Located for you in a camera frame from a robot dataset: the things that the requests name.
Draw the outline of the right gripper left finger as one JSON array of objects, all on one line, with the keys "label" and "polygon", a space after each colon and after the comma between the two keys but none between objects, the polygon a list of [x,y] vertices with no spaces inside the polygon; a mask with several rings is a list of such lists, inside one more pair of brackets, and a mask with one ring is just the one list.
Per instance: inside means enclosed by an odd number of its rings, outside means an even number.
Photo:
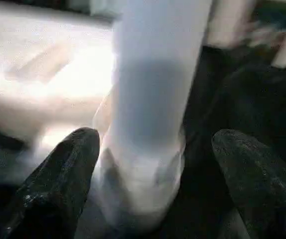
[{"label": "right gripper left finger", "polygon": [[72,239],[100,151],[95,129],[66,136],[0,214],[0,239]]}]

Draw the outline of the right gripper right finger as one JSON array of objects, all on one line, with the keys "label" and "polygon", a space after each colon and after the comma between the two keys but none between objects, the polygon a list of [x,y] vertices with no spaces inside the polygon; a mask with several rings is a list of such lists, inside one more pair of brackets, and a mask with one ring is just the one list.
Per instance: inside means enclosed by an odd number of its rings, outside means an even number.
[{"label": "right gripper right finger", "polygon": [[251,239],[286,239],[286,163],[271,147],[222,129],[212,149]]}]

